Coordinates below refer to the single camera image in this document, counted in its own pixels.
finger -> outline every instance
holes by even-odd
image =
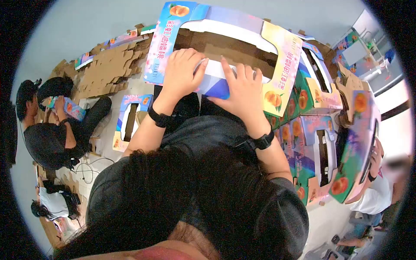
[[[221,56],[221,65],[223,66],[223,71],[225,75],[225,79],[227,82],[232,82],[235,80],[235,75],[233,72],[233,69],[230,68],[230,65],[228,64],[227,60]]]
[[[256,68],[255,70],[256,70],[256,78],[254,79],[254,81],[261,84],[261,81],[263,79],[263,73],[261,72],[259,68]]]
[[[176,57],[175,57],[175,58],[177,58],[177,59],[181,58],[181,57],[183,56],[183,54],[184,54],[187,50],[188,50],[188,49],[180,49],[180,50],[178,51],[178,53],[176,54]]]
[[[236,68],[237,68],[237,79],[246,79],[247,77],[245,76],[244,65],[241,63],[238,63]]]
[[[244,65],[244,69],[245,69],[245,77],[248,79],[248,80],[253,80],[254,78],[254,76],[253,76],[253,69],[251,69],[251,67],[250,66],[248,66],[247,64],[246,65]]]
[[[189,48],[183,53],[182,59],[189,60],[195,53],[197,53],[195,49]]]
[[[169,61],[173,61],[176,57],[176,55],[178,54],[179,50],[174,51],[170,56],[169,56]]]
[[[212,101],[214,104],[216,104],[217,106],[227,110],[228,112],[230,112],[228,109],[230,107],[230,101],[228,99],[219,99],[216,97],[208,97],[207,98],[209,101]]]
[[[189,62],[192,64],[192,67],[195,68],[195,66],[198,64],[199,61],[202,59],[205,59],[205,54],[201,52],[195,52],[190,58]]]
[[[195,72],[195,75],[193,76],[192,83],[195,87],[199,86],[202,82],[202,79],[204,78],[205,69],[208,65],[208,58],[206,58],[198,67],[198,69]]]
[[[384,149],[383,146],[381,145],[381,142],[378,138],[376,138],[376,145],[379,148],[380,152],[381,152],[381,156],[384,156]]]

black t-shirt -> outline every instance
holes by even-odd
[[[28,126],[24,131],[26,148],[32,158],[49,170],[71,168],[71,158],[80,158],[82,151],[76,147],[66,149],[67,129],[65,125],[39,123]]]
[[[200,116],[187,120],[175,132],[165,136],[161,148],[174,147],[180,149],[192,158],[191,160],[195,162],[196,168],[203,169],[204,163],[209,163],[207,162],[209,160],[205,160],[207,155],[204,155],[204,151],[220,146],[226,146],[231,150],[232,147],[240,144],[245,138],[247,138],[245,128],[233,120],[218,116]],[[125,192],[131,189],[131,183],[128,180],[133,173],[126,170],[130,163],[132,163],[131,157],[123,157],[97,176],[88,201],[87,225],[93,225],[100,219],[111,216],[112,212],[124,207],[127,201],[132,200]],[[145,175],[135,173],[134,177],[134,182],[144,185],[140,189],[146,191]],[[285,256],[298,257],[306,243],[309,231],[306,208],[298,198],[293,184],[287,179],[275,178],[271,182],[273,183],[274,194],[262,198],[263,208],[254,210],[256,212],[254,214],[259,214],[255,216],[258,225],[256,227],[257,236],[261,237],[264,234],[268,237],[285,240],[285,246],[287,247],[283,250],[286,252]],[[159,208],[144,209],[140,203],[136,205],[137,208],[134,210],[140,212],[161,210]],[[203,221],[204,217],[201,214],[198,200],[196,196],[192,195],[187,213],[183,214],[182,217],[176,216],[177,219],[170,220],[172,224],[169,226],[174,227],[179,220],[182,220],[210,237],[210,230],[214,231],[215,229]],[[239,216],[243,216],[243,214],[236,212],[236,215],[233,216],[236,218],[236,223],[244,222],[245,220],[237,219]]]

person folding box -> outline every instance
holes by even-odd
[[[45,97],[47,93],[54,95],[58,88],[59,84],[41,86],[39,93]],[[72,169],[78,164],[78,159],[89,151],[89,138],[101,119],[110,111],[111,99],[100,98],[87,110],[84,119],[78,121],[64,113],[64,97],[60,95],[55,102],[55,124],[36,124],[35,117],[39,108],[37,92],[37,86],[26,80],[20,85],[16,96],[16,114],[23,123],[26,148],[32,158],[46,169]]]

black watch strap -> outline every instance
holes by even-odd
[[[249,140],[247,140],[247,142],[252,149],[259,148],[260,150],[264,150],[272,144],[274,137],[275,133],[273,131],[270,131],[269,134],[265,134],[259,139],[250,138]]]
[[[156,113],[156,111],[153,110],[153,106],[149,107],[149,116],[153,119],[153,121],[155,121],[156,126],[161,128],[166,128],[172,121],[171,116],[167,116],[165,114],[159,115],[158,113]]]
[[[68,118],[65,118],[64,120],[60,121],[59,124],[64,125],[66,122],[68,122]]]
[[[376,178],[374,178],[373,176],[371,176],[370,173],[368,173],[368,179],[370,180],[370,182],[375,181]]]

gray wall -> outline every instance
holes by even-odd
[[[28,42],[15,75],[11,100],[15,102],[19,84],[25,80],[46,80],[62,60],[68,61],[89,51],[97,43],[125,33],[137,23],[157,22],[165,1],[60,0],[45,15]],[[294,32],[299,29],[323,43],[333,44],[356,21],[364,9],[360,0],[203,0],[200,3],[240,9]],[[19,131],[17,165],[12,172],[13,188],[30,231],[44,251],[50,244],[39,220],[30,211],[35,199],[35,173]]]

